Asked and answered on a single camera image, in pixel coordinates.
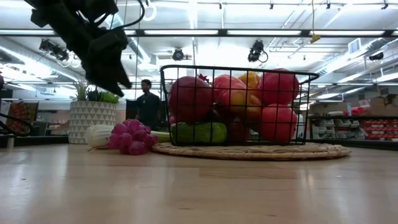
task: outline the green vegetable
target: green vegetable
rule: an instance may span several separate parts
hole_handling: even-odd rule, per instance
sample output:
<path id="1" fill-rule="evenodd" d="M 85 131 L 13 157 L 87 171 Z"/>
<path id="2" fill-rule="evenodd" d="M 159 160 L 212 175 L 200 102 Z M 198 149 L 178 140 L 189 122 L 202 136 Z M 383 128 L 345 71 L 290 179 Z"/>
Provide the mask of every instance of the green vegetable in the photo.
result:
<path id="1" fill-rule="evenodd" d="M 119 103 L 119 97 L 113 93 L 110 92 L 102 93 L 102 96 L 103 96 L 103 102 L 105 103 L 113 103 L 113 104 Z"/>
<path id="2" fill-rule="evenodd" d="M 171 125 L 174 141 L 193 142 L 193 127 L 195 127 L 195 142 L 222 143 L 226 140 L 226 126 L 223 123 L 213 123 L 213 139 L 210 140 L 211 123 L 197 123 L 196 125 L 192 125 L 180 122 Z"/>
<path id="3" fill-rule="evenodd" d="M 151 131 L 150 134 L 156 135 L 158 137 L 157 142 L 170 142 L 170 133 L 163 133 L 159 131 Z"/>

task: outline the grapes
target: grapes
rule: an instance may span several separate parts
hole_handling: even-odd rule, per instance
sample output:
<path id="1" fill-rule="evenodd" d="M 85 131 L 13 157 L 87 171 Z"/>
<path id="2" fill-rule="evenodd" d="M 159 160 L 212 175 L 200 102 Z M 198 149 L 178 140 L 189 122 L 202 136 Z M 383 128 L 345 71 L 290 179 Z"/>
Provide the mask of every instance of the grapes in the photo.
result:
<path id="1" fill-rule="evenodd" d="M 138 130 L 134 134 L 132 134 L 133 140 L 140 141 L 140 142 L 145 141 L 146 136 L 147 136 L 147 133 L 144 130 Z"/>
<path id="2" fill-rule="evenodd" d="M 120 136 L 120 146 L 121 147 L 128 147 L 132 142 L 132 136 L 129 133 L 123 133 Z"/>
<path id="3" fill-rule="evenodd" d="M 150 134 L 150 127 L 145 127 L 147 134 Z"/>
<path id="4" fill-rule="evenodd" d="M 120 154 L 145 154 L 157 142 L 157 136 L 150 133 L 150 127 L 136 119 L 127 119 L 115 125 L 106 146 L 108 149 L 119 149 Z"/>
<path id="5" fill-rule="evenodd" d="M 133 141 L 129 146 L 129 153 L 132 156 L 138 156 L 144 154 L 145 152 L 145 144 L 143 142 Z"/>
<path id="6" fill-rule="evenodd" d="M 147 134 L 147 136 L 145 137 L 144 143 L 145 143 L 146 149 L 151 149 L 152 146 L 154 145 L 154 140 L 152 139 L 152 137 L 149 134 Z"/>
<path id="7" fill-rule="evenodd" d="M 112 134 L 118 134 L 121 135 L 127 131 L 127 128 L 125 127 L 124 124 L 117 124 L 114 126 L 112 130 Z"/>
<path id="8" fill-rule="evenodd" d="M 153 144 L 156 144 L 159 137 L 154 134 L 151 134 L 150 137 L 152 138 Z"/>
<path id="9" fill-rule="evenodd" d="M 130 134 L 133 134 L 139 130 L 139 126 L 140 124 L 138 120 L 131 120 L 129 126 L 127 127 L 127 130 Z"/>

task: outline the white vegetable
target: white vegetable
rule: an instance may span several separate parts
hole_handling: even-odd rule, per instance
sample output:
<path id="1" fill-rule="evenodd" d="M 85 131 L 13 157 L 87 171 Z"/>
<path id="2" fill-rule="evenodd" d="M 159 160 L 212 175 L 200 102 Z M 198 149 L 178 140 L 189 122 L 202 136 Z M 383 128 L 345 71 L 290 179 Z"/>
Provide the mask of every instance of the white vegetable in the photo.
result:
<path id="1" fill-rule="evenodd" d="M 86 142 L 89 147 L 95 147 L 99 149 L 106 149 L 106 143 L 109 137 L 112 135 L 111 132 L 113 126 L 110 125 L 94 125 L 86 131 Z"/>

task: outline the potted plant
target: potted plant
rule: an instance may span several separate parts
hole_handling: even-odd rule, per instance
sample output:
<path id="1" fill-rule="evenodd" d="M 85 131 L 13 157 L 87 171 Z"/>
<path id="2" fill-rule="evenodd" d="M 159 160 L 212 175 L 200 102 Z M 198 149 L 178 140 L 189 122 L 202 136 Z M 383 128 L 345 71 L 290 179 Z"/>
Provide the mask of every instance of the potted plant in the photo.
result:
<path id="1" fill-rule="evenodd" d="M 77 101 L 70 104 L 69 143 L 87 144 L 86 130 L 97 124 L 114 126 L 116 124 L 116 104 L 118 96 L 103 93 L 97 88 L 91 91 L 82 80 L 74 83 Z"/>

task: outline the cardboard box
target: cardboard box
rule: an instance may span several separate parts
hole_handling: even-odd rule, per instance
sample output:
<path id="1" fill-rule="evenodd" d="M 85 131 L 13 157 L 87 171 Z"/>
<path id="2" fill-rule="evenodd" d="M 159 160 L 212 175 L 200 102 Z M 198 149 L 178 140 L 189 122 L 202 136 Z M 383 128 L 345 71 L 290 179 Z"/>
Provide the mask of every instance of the cardboard box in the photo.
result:
<path id="1" fill-rule="evenodd" d="M 366 107 L 366 115 L 398 116 L 398 95 L 386 94 L 370 100 L 360 100 L 359 105 Z"/>
<path id="2" fill-rule="evenodd" d="M 347 103 L 316 103 L 311 105 L 310 114 L 319 114 L 319 115 L 327 115 L 329 112 L 347 110 Z"/>

